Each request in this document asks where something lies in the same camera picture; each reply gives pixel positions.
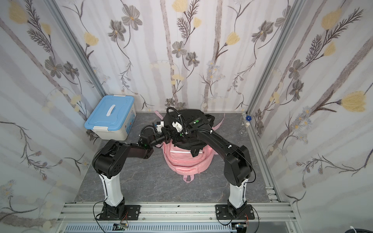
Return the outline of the black fabric backpack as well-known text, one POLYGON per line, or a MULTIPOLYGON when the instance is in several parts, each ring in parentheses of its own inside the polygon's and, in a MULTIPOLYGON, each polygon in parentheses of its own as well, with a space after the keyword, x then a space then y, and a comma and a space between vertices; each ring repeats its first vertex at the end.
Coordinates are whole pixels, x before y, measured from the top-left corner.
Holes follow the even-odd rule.
MULTIPOLYGON (((215 117, 210 114, 205 114, 198 109, 182 109, 176 110, 176 108, 168 107, 166 109, 166 115, 163 118, 165 127, 163 129, 171 129, 176 132, 177 130, 172 126, 173 122, 179 122, 183 126, 183 131, 190 131, 193 128, 198 128, 203 125, 208 125, 208 129, 211 129, 214 125, 215 117)), ((203 146, 207 145, 205 142, 199 140, 196 136, 196 132, 191 132, 192 141, 190 143, 173 143, 175 146, 183 148, 185 150, 191 150, 193 146, 201 143, 203 146)))

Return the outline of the pink school backpack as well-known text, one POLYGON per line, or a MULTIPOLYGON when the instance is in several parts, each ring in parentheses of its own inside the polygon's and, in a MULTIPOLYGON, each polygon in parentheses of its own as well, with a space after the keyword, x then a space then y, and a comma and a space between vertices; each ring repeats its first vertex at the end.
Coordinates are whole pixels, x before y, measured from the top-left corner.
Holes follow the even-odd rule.
POLYGON ((183 175, 186 183, 192 182, 194 175, 207 170, 217 154, 209 145, 203 146, 201 143, 193 146, 191 150, 177 147, 172 142, 163 142, 160 146, 169 168, 183 175))

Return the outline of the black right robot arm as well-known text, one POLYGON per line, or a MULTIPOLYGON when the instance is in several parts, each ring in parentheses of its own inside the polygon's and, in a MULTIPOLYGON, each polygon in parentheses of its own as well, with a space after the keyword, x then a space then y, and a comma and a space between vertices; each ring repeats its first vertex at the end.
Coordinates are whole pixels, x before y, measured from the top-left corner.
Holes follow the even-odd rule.
POLYGON ((242 212, 246 206, 245 184, 253 172, 249 150, 237 146, 213 129, 215 117, 197 109, 176 110, 167 107, 164 117, 169 127, 172 144, 190 151, 193 157, 206 146, 213 149, 224 160, 224 176, 231 184, 228 206, 242 212))

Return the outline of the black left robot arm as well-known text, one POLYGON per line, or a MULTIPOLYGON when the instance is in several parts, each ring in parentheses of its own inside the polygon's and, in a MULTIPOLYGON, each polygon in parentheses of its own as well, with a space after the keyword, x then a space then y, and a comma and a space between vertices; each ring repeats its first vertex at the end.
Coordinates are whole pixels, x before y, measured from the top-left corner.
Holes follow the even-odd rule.
POLYGON ((148 125, 141 130, 137 143, 124 143, 111 139, 97 152, 92 166, 103 183, 105 211, 119 216, 124 212, 125 198, 121 192, 119 174, 127 158, 150 158, 154 147, 169 142, 172 133, 172 129, 168 126, 148 125))

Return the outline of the blue lidded storage box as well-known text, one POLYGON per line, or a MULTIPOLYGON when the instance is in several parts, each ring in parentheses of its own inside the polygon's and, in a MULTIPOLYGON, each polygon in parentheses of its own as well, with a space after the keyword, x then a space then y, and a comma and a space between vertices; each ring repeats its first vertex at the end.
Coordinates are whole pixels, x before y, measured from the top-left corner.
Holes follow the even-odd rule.
POLYGON ((104 96, 84 127, 102 140, 125 141, 136 118, 134 102, 133 96, 104 96))

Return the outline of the clear glass flask blue cap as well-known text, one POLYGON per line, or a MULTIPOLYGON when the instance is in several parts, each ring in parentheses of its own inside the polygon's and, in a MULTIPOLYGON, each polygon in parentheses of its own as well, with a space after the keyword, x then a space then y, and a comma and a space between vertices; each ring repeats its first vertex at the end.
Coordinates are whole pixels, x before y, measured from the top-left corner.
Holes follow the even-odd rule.
POLYGON ((239 131, 240 136, 246 137, 248 135, 248 128, 251 124, 252 117, 247 115, 246 113, 242 113, 241 115, 241 128, 239 131))

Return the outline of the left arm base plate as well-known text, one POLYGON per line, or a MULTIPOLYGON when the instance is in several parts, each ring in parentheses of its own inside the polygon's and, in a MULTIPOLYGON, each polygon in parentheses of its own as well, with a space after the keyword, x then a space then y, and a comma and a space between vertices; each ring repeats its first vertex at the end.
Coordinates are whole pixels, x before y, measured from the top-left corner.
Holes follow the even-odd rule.
POLYGON ((140 209, 140 205, 120 205, 118 207, 105 205, 98 220, 138 220, 140 209))

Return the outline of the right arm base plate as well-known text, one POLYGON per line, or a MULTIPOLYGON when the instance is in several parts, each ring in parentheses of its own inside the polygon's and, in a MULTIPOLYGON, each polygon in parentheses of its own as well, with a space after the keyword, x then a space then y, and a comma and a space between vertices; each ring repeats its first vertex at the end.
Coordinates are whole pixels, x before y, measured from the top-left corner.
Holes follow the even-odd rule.
POLYGON ((253 207, 249 204, 244 204, 236 209, 234 206, 227 204, 215 205, 215 214, 217 220, 254 220, 255 213, 253 207))

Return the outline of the aluminium front rail frame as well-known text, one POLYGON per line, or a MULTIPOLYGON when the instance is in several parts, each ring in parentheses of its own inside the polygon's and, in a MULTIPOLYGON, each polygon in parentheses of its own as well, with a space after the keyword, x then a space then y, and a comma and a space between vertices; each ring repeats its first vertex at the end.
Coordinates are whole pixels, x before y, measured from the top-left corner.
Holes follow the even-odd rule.
POLYGON ((236 233, 300 233, 295 212, 289 203, 251 203, 254 220, 217 220, 215 205, 223 203, 129 203, 140 205, 138 220, 98 220, 101 203, 67 203, 52 232, 63 233, 69 223, 219 223, 231 225, 236 233))

